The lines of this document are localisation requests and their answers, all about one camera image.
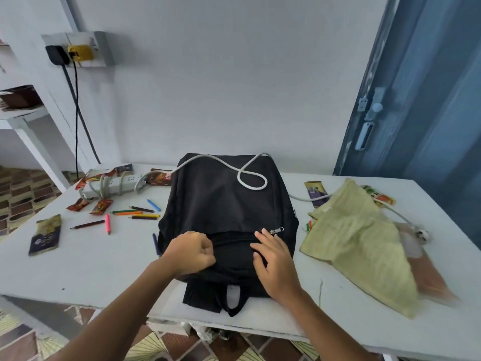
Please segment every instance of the black cable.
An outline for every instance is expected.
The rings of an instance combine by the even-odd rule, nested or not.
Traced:
[[[77,174],[77,181],[79,180],[78,177],[78,75],[77,75],[77,65],[74,62],[74,70],[75,70],[75,172]]]
[[[72,98],[74,99],[74,102],[76,103],[75,109],[78,109],[78,115],[79,115],[80,121],[82,122],[82,125],[84,127],[85,134],[87,134],[88,142],[90,143],[90,146],[92,147],[92,151],[93,151],[93,154],[95,156],[95,159],[97,160],[98,164],[100,164],[99,156],[97,155],[97,152],[95,151],[95,148],[93,146],[92,138],[90,137],[90,133],[88,133],[88,129],[87,129],[87,126],[85,125],[84,117],[82,116],[82,112],[80,111],[80,108],[78,107],[74,87],[72,86],[72,81],[70,80],[70,76],[68,75],[67,68],[65,67],[65,65],[62,65],[62,69],[63,69],[63,74],[65,75],[65,78],[67,80],[68,87],[70,89],[70,93],[72,94]]]

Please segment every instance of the blue colored pencil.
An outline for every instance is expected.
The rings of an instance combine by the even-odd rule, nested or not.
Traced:
[[[155,236],[155,233],[152,233],[152,238],[153,238],[153,245],[155,246],[155,252],[157,253],[158,256],[160,256],[159,247],[157,246],[157,237]]]
[[[155,205],[152,201],[150,201],[150,200],[147,199],[147,202],[148,202],[150,205],[152,205],[152,207],[153,207],[155,210],[157,210],[157,211],[161,211],[161,210],[162,210],[162,209],[160,209],[157,205]]]

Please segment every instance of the hand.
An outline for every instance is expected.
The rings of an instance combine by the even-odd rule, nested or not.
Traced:
[[[268,294],[287,307],[303,293],[289,249],[277,234],[273,236],[266,229],[262,229],[262,233],[256,231],[254,235],[260,243],[251,243],[251,248],[259,251],[268,262],[266,268],[261,256],[254,252],[257,276]]]
[[[159,260],[169,266],[174,277],[198,273],[215,263],[211,240],[192,231],[171,240]]]

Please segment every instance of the forearm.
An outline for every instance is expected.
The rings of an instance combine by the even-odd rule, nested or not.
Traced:
[[[169,265],[154,261],[87,328],[69,342],[54,361],[120,361],[147,314],[173,279]]]
[[[306,292],[303,291],[285,306],[302,327],[322,361],[376,360],[329,318]]]

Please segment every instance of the green-yellow fabric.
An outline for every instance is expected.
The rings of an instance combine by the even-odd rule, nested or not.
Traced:
[[[309,213],[317,219],[301,252],[323,261],[366,293],[412,318],[418,291],[399,231],[371,197],[347,178],[331,199]]]

